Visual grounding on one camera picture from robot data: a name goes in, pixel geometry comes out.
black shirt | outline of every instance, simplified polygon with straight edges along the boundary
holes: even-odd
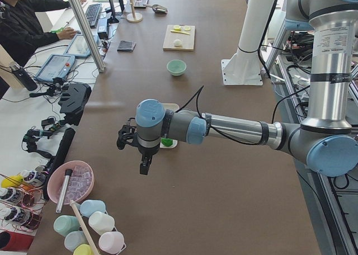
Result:
[[[9,5],[10,17],[0,21],[0,44],[14,61],[24,66],[38,47],[59,40],[56,33],[44,32],[35,12],[68,7],[69,2],[63,0],[20,0],[15,6]]]

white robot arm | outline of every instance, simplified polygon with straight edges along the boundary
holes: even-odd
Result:
[[[137,107],[136,124],[119,131],[117,146],[137,147],[140,173],[148,174],[161,137],[200,144],[224,136],[249,145],[269,145],[289,153],[326,176],[347,173],[358,164],[358,143],[345,120],[350,63],[358,20],[358,0],[288,0],[289,25],[315,29],[308,117],[299,124],[249,121],[192,111],[164,110],[156,100]]]

hand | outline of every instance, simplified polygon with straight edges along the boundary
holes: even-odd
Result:
[[[71,27],[66,27],[63,29],[63,31],[57,33],[57,37],[59,40],[71,40],[75,35],[77,31],[74,30]]]
[[[79,0],[79,2],[80,2],[81,4],[84,4],[85,2],[87,2],[87,0]]]

white bottle cap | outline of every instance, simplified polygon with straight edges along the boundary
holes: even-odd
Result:
[[[11,209],[8,207],[5,207],[4,209],[0,210],[0,217],[2,218],[5,218],[10,214],[11,214]]]
[[[30,171],[28,170],[23,170],[21,171],[20,175],[24,178],[26,178],[28,175],[30,175]]]
[[[7,194],[7,189],[6,188],[0,188],[0,196],[4,196]]]

cutting board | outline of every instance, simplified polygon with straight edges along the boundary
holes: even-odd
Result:
[[[171,32],[170,30],[173,30],[174,29],[173,27],[174,25],[167,26],[166,36],[164,38],[164,43],[163,43],[163,50],[194,51],[195,26],[189,26],[190,30],[185,31],[190,33],[190,35]],[[176,39],[182,41],[182,46],[178,46],[178,47],[174,46],[173,42]]]

